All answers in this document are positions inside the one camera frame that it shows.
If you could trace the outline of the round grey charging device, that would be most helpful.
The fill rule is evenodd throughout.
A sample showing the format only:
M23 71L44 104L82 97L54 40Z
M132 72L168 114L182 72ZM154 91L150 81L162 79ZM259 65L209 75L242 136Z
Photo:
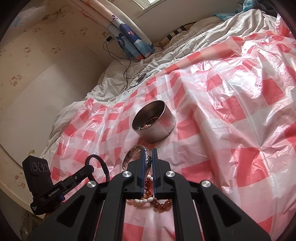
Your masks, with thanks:
M139 85L139 84L141 84L144 80L145 80L145 78L146 78L146 73L142 73L139 77L138 77L138 79L137 79L137 81L136 81L136 85Z

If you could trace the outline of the red white checkered plastic sheet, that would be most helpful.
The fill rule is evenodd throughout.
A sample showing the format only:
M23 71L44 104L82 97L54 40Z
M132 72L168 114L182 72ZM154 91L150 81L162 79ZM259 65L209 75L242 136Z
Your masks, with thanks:
M102 104L87 100L47 159L53 181L91 154L118 174L128 150L144 143L133 118L163 100L176 126L149 148L186 179L214 183L276 240L295 214L295 38L283 18L274 30L229 36L136 87L118 129L101 124Z

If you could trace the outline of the striped pillow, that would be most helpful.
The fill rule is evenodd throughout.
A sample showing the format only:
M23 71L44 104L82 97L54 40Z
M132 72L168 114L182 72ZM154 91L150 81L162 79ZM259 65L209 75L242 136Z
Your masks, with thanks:
M175 37L176 35L189 30L192 25L194 25L195 22L191 22L191 23L187 23L185 25L182 25L181 27L179 27L178 29L174 30L173 32L171 32L170 34L168 34L163 40L161 40L160 42L156 42L153 45L155 47L159 47L159 48L163 48L165 47L171 40L173 37Z

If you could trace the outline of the blue plastic bag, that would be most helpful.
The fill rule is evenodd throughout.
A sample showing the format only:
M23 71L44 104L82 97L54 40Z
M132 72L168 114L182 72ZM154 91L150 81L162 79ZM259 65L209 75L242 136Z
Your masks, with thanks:
M232 17L234 17L236 14L241 12L246 12L250 9L257 9L258 8L258 1L256 0L244 0L244 1L238 1L239 8L235 9L231 13L218 13L215 14L217 18L219 18L222 21L226 21Z

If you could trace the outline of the pink patterned bangle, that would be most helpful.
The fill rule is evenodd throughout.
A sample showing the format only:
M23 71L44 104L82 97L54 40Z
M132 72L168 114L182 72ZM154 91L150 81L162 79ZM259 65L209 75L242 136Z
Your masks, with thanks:
M136 155L137 153L140 153L141 151L144 151L144 154L145 154L145 174L146 175L149 174L149 171L152 166L152 152L146 146L143 146L143 145L135 145L127 152L121 166L121 172L124 172L127 170L129 161L132 159L134 155Z

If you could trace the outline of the round silver metal tin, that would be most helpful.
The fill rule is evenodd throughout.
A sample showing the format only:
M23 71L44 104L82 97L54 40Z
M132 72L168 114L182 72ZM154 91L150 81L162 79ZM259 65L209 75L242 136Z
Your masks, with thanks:
M147 143L168 137L177 119L163 100L155 100L141 108L132 120L132 129Z

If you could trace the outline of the window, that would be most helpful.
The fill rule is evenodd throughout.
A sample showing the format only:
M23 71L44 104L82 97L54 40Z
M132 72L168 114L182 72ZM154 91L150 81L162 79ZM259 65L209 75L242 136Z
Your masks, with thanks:
M156 6L160 4L162 0L133 0L137 5L139 5L142 9L147 9L151 6Z

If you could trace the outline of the white striped bed quilt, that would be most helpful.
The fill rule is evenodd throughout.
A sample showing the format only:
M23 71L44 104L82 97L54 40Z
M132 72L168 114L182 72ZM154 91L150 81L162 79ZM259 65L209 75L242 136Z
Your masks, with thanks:
M85 99L73 102L62 109L53 123L48 143L41 153L41 158L50 160L55 154L60 136L70 125L70 122L86 110L88 99L95 104L102 104L103 117L100 120L106 128L118 129L124 118L124 107L133 91L137 90L135 77L147 74L145 81L154 77L167 67L185 59L209 45L226 40L229 36L245 37L253 33L275 29L276 16L270 16L260 9L250 9L238 13L232 18L223 21L216 16L197 21L186 31L173 37L164 47L157 48L156 52L139 63L132 63L127 71L129 83L123 78L123 68L118 62L112 61L99 78L98 84L89 92Z

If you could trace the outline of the blue cartoon curtain left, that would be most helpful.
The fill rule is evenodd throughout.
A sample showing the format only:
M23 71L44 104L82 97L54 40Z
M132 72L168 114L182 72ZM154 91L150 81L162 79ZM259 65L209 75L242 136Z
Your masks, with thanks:
M128 58L140 61L148 58L155 52L153 44L147 44L129 25L116 15L112 14L111 19L107 29L114 35Z

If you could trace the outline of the wall charger plug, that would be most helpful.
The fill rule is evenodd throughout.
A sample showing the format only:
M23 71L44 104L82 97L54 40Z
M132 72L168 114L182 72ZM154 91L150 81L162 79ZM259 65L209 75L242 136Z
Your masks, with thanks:
M109 36L109 37L106 38L106 42L109 43L109 42L111 42L113 39L114 39L113 37Z

